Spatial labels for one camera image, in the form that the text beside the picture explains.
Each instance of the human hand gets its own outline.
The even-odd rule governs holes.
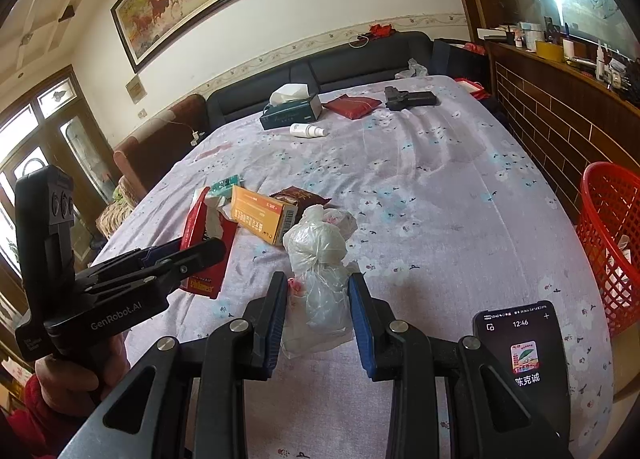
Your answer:
[[[104,399],[130,369],[123,334],[111,337],[109,348],[111,356],[102,371],[105,388],[100,393],[100,399]],[[37,360],[35,368],[42,398],[49,407],[76,417],[88,416],[93,412],[95,405],[89,392],[98,388],[98,376],[95,373],[52,355]]]

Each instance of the app icon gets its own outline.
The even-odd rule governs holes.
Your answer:
[[[526,342],[511,346],[511,367],[515,374],[534,371],[540,367],[538,349],[535,342]]]

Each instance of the red sleeve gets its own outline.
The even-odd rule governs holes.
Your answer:
[[[84,423],[83,418],[50,409],[42,399],[36,375],[31,376],[24,388],[24,404],[27,410],[16,410],[8,422],[29,451],[42,459],[57,456]]]

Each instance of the plastic bag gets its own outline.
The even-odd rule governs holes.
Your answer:
[[[425,67],[424,65],[420,65],[413,58],[409,58],[409,70],[400,71],[398,74],[396,74],[396,80],[401,80],[402,78],[414,78],[414,77],[422,77],[422,76],[429,76],[427,67]]]
[[[289,280],[282,350],[287,358],[327,351],[353,339],[345,240],[358,228],[354,217],[321,205],[309,206],[283,237],[294,277]]]

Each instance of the bottle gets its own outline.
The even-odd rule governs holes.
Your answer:
[[[324,137],[328,134],[326,129],[305,123],[293,123],[289,127],[289,134],[296,137]]]
[[[604,51],[602,50],[602,44],[598,40],[598,59],[597,59],[596,78],[599,81],[604,81]]]

